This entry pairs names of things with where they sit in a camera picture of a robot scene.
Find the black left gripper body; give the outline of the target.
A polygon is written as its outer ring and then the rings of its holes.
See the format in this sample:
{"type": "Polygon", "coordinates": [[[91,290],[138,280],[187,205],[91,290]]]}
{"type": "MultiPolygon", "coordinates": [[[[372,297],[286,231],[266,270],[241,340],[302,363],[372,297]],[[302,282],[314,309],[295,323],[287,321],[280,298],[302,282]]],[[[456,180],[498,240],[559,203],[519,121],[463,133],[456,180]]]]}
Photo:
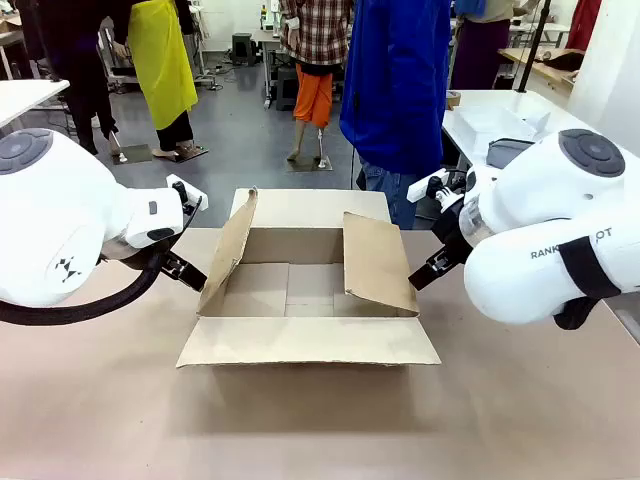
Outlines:
{"type": "Polygon", "coordinates": [[[124,265],[155,265],[161,264],[165,257],[165,252],[159,248],[158,244],[149,245],[142,249],[132,247],[129,244],[106,243],[101,250],[101,259],[104,261],[114,260],[124,265]]]}

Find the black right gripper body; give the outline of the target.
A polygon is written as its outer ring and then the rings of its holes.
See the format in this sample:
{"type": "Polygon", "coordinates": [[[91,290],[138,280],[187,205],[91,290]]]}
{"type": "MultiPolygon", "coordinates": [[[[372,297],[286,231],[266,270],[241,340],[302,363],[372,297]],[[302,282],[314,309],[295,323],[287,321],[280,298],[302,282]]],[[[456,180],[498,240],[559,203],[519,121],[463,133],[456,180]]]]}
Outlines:
{"type": "Polygon", "coordinates": [[[462,198],[447,207],[432,227],[432,232],[442,244],[434,258],[442,263],[465,263],[472,251],[459,226],[460,212],[464,206],[462,198]]]}

